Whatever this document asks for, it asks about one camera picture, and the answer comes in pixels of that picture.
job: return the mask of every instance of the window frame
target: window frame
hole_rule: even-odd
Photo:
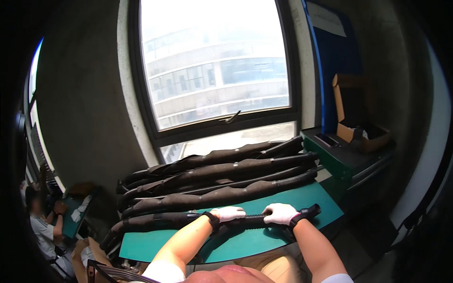
[[[144,64],[144,50],[141,40],[141,1],[130,2],[128,11],[128,42],[132,78],[139,109],[149,140],[161,164],[165,164],[165,160],[160,148],[167,145],[291,121],[295,121],[296,133],[301,130],[302,88],[299,49],[294,22],[287,0],[275,0],[275,5],[280,19],[286,55],[288,94],[291,99],[290,107],[240,113],[233,122],[228,124],[225,119],[232,117],[233,114],[159,131],[159,127],[155,122],[156,116],[154,115],[151,104],[150,89],[145,70],[146,66]]]

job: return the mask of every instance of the green workbench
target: green workbench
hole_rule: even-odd
[[[318,229],[333,222],[343,215],[341,209],[319,185],[313,182],[309,185],[279,192],[270,197],[235,204],[244,208],[247,214],[260,214],[268,204],[288,203],[296,209],[310,207],[314,203],[321,207],[321,214],[315,217],[313,223]],[[126,233],[120,249],[120,257],[143,262],[151,262],[160,248],[176,233],[176,230],[157,230],[145,233]],[[275,237],[268,229],[245,230],[243,233],[228,239],[214,249],[204,260],[214,263],[239,259],[279,248],[288,244],[283,237]]]
[[[83,218],[87,214],[88,210],[90,209],[90,205],[93,203],[93,199],[98,193],[98,188],[93,189],[91,193],[91,200],[88,203],[87,208],[85,209],[84,212],[80,213],[80,220],[76,223],[72,220],[71,215],[76,210],[83,202],[83,199],[73,199],[72,197],[66,197],[62,199],[61,201],[67,205],[67,211],[63,215],[63,235],[67,238],[75,239],[76,234],[80,228],[81,223],[83,222]],[[57,222],[56,218],[53,221],[53,225],[55,225]]]

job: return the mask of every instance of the person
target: person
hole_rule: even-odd
[[[25,191],[25,201],[30,214],[31,228],[36,235],[39,249],[44,257],[63,278],[74,277],[71,253],[63,254],[64,251],[53,243],[63,238],[63,214],[66,207],[61,201],[57,201],[53,211],[44,219],[39,191],[33,187],[28,187]],[[57,223],[53,226],[51,223],[55,217]]]
[[[284,224],[293,228],[305,263],[312,273],[313,283],[353,282],[329,240],[291,205],[273,203],[268,205],[263,213],[271,213],[264,218],[265,223]],[[186,278],[186,264],[196,255],[216,226],[215,218],[225,222],[245,216],[244,210],[235,206],[215,208],[210,214],[205,213],[174,234],[142,275],[160,283],[301,282],[297,274],[299,268],[289,256],[272,259],[260,270],[240,265],[225,265],[213,271],[196,271]]]

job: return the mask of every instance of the glass pane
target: glass pane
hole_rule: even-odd
[[[289,107],[274,0],[143,0],[144,64],[159,130]]]
[[[213,150],[236,149],[246,144],[262,143],[269,140],[289,140],[294,136],[295,123],[288,122],[172,144],[164,146],[160,150],[168,164],[192,154],[206,155]]]

